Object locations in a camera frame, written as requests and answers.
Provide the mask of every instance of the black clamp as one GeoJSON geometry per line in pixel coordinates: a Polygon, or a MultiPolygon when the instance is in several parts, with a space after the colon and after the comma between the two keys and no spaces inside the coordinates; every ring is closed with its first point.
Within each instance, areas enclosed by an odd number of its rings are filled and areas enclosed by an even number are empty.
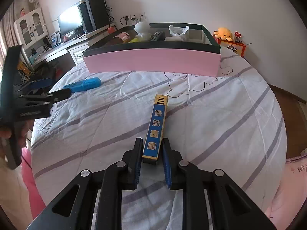
{"type": "MultiPolygon", "coordinates": [[[[256,204],[223,171],[199,170],[162,140],[165,181],[171,190],[183,190],[183,230],[209,229],[204,189],[207,190],[214,230],[276,230],[256,204]]],[[[95,230],[121,230],[122,190],[139,182],[143,140],[107,169],[81,171],[28,227],[28,230],[91,229],[98,190],[95,230]]]]}
{"type": "Polygon", "coordinates": [[[139,183],[143,140],[107,169],[81,171],[37,216],[28,230],[91,229],[98,190],[101,190],[95,229],[121,229],[122,190],[135,190],[139,183]]]}
{"type": "Polygon", "coordinates": [[[50,109],[54,103],[68,99],[70,89],[62,89],[47,95],[23,95],[31,89],[50,86],[51,79],[30,81],[23,85],[14,86],[14,77],[17,74],[17,65],[21,53],[21,45],[9,47],[3,68],[0,94],[0,126],[6,126],[12,131],[8,140],[1,139],[5,149],[7,164],[15,169],[21,164],[21,149],[18,138],[24,126],[24,121],[50,117],[50,109]]]}

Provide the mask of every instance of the octopus plush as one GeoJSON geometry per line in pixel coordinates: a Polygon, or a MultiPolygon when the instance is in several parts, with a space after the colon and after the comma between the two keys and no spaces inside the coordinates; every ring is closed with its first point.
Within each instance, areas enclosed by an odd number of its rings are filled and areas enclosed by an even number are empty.
{"type": "Polygon", "coordinates": [[[232,33],[225,27],[220,27],[218,31],[214,31],[214,35],[216,38],[221,38],[221,40],[232,41],[232,33]]]}

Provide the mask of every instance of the white figurine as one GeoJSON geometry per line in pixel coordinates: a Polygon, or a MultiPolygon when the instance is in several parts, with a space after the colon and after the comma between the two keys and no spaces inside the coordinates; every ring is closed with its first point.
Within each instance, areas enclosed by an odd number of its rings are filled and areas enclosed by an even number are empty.
{"type": "Polygon", "coordinates": [[[135,25],[136,36],[139,41],[150,41],[151,33],[149,33],[150,25],[146,22],[139,22],[135,25]]]}

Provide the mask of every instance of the pink fabric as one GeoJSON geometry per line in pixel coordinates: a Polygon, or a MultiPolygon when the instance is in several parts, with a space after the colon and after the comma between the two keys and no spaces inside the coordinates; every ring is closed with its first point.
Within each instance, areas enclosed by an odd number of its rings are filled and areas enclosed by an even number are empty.
{"type": "Polygon", "coordinates": [[[285,230],[307,198],[307,155],[286,160],[282,180],[265,214],[277,230],[285,230]]]}
{"type": "Polygon", "coordinates": [[[100,53],[83,60],[90,73],[149,71],[217,77],[221,55],[187,49],[149,48],[100,53]]]}
{"type": "MultiPolygon", "coordinates": [[[[31,165],[31,154],[27,148],[22,149],[22,156],[28,162],[28,164],[31,165]]],[[[23,159],[21,163],[21,174],[22,174],[22,179],[29,192],[31,213],[32,213],[33,219],[35,219],[36,216],[39,215],[41,211],[43,211],[46,205],[43,202],[40,194],[38,193],[38,190],[36,188],[36,184],[33,178],[32,170],[23,159]]]]}

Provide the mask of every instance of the brown bottle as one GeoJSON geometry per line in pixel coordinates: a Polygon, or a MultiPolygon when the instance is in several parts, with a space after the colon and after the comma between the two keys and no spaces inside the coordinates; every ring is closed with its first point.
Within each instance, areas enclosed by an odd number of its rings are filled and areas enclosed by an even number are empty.
{"type": "Polygon", "coordinates": [[[126,32],[122,32],[117,36],[114,36],[110,41],[108,41],[105,46],[111,46],[116,44],[127,43],[130,40],[130,36],[126,32]]]}

